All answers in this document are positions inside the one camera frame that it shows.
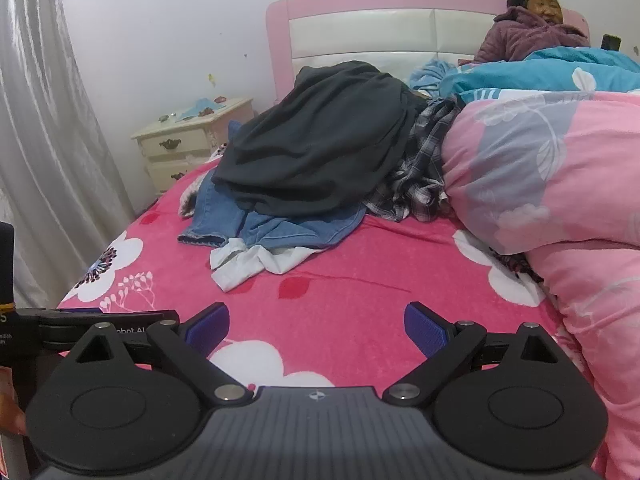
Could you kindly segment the white shirt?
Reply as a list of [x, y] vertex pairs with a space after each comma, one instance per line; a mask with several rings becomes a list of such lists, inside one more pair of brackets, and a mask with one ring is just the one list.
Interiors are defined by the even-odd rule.
[[223, 291], [235, 289], [264, 271], [282, 275], [299, 266], [321, 249], [290, 247], [267, 249], [262, 245], [246, 246], [240, 238], [230, 238], [224, 246], [209, 254], [212, 279]]

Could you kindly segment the woman in purple jacket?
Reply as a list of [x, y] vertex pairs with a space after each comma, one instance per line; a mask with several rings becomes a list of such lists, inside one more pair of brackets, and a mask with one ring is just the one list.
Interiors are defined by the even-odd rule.
[[558, 0], [506, 0], [506, 12], [495, 17], [473, 62], [520, 62], [539, 50], [589, 46], [583, 32], [564, 23]]

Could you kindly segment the black phone by woman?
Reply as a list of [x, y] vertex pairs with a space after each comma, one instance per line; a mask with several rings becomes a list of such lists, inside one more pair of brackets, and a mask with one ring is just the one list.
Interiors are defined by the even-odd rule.
[[600, 48], [608, 51], [618, 51], [620, 50], [620, 45], [622, 44], [622, 40], [620, 37], [604, 34], [601, 39]]

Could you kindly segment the pink white headboard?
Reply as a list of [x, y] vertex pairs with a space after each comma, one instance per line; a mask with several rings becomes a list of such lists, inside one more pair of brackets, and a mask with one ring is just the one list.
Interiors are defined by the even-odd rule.
[[506, 0], [279, 0], [266, 11], [276, 98], [299, 71], [362, 61], [407, 80], [432, 58], [469, 61]]

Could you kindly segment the dark grey garment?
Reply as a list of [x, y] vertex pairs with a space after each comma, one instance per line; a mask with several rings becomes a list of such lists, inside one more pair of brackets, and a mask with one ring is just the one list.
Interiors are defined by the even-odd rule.
[[369, 63], [305, 66], [278, 104], [230, 138], [213, 181], [267, 216], [357, 205], [396, 167], [426, 104]]

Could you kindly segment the grey curtain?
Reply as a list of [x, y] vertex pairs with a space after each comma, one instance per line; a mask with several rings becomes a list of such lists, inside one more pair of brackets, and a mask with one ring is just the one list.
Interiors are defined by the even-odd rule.
[[18, 305], [56, 307], [133, 216], [62, 0], [1, 0], [1, 218]]

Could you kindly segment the blue quilt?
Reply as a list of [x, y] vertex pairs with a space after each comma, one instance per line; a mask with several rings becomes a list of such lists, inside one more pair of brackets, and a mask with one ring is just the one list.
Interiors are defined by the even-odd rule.
[[617, 51], [556, 47], [535, 51], [518, 62], [469, 62], [453, 66], [431, 60], [415, 70], [409, 88], [464, 102], [505, 100], [528, 92], [639, 92], [639, 64]]

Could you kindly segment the pink floral quilt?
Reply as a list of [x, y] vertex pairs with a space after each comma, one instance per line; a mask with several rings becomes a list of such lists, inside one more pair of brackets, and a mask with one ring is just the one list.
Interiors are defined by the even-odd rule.
[[639, 98], [542, 92], [467, 105], [442, 144], [449, 203], [558, 303], [608, 409], [610, 479], [639, 474]]

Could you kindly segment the blue denim jeans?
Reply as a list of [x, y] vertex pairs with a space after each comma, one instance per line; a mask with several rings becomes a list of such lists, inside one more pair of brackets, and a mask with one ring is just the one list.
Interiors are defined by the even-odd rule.
[[179, 214], [191, 220], [178, 235], [184, 244], [221, 248], [238, 238], [247, 247], [268, 250], [307, 247], [328, 249], [355, 231], [366, 207], [338, 208], [319, 217], [286, 218], [242, 209], [224, 185], [214, 181], [214, 170], [201, 174], [183, 192]]

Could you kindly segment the cream nightstand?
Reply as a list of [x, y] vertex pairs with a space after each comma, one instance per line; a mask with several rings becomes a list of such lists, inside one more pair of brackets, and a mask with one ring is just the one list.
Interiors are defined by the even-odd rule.
[[157, 195], [207, 162], [227, 142], [230, 122], [244, 124], [254, 117], [251, 98], [214, 104], [214, 108], [194, 106], [193, 110], [162, 116], [131, 137]]

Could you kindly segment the plaid flannel shirt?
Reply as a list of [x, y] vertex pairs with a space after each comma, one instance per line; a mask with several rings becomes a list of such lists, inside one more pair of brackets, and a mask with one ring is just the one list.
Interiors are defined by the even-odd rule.
[[446, 202], [442, 144], [464, 103], [455, 94], [428, 102], [416, 118], [404, 154], [363, 201], [368, 213], [399, 222], [413, 216], [431, 222]]

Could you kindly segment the pink floral bed sheet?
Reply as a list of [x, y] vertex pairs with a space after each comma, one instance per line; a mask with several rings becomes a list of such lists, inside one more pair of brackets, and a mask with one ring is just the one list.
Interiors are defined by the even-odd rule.
[[492, 332], [539, 323], [582, 364], [578, 343], [544, 293], [450, 219], [369, 216], [337, 247], [288, 273], [262, 272], [224, 292], [213, 281], [209, 249], [178, 240], [188, 224], [178, 213], [180, 197], [193, 180], [181, 178], [116, 237], [62, 307], [174, 310], [190, 318], [222, 302], [229, 333], [210, 358], [253, 388], [385, 389], [422, 359], [404, 330], [413, 301]]

